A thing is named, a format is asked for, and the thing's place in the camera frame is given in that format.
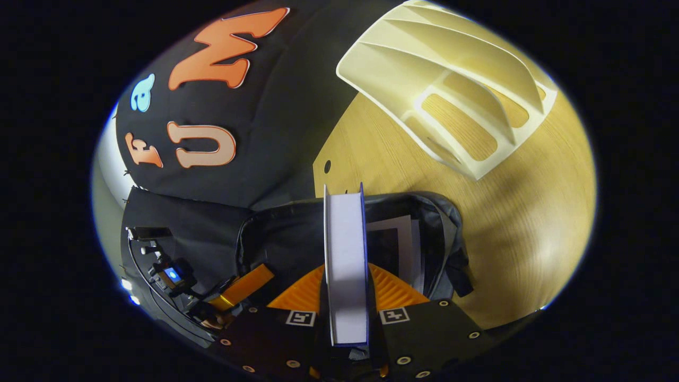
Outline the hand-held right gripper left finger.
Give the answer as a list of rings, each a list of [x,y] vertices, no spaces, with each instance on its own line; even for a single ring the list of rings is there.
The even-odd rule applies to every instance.
[[[217,358],[260,380],[319,380],[315,367],[324,266],[267,306],[243,310],[220,334]]]

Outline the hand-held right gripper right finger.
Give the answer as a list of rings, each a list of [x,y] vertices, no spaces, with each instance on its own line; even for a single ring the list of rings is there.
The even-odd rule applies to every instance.
[[[384,380],[432,380],[487,352],[497,341],[449,298],[429,299],[369,264],[376,314],[370,361]]]

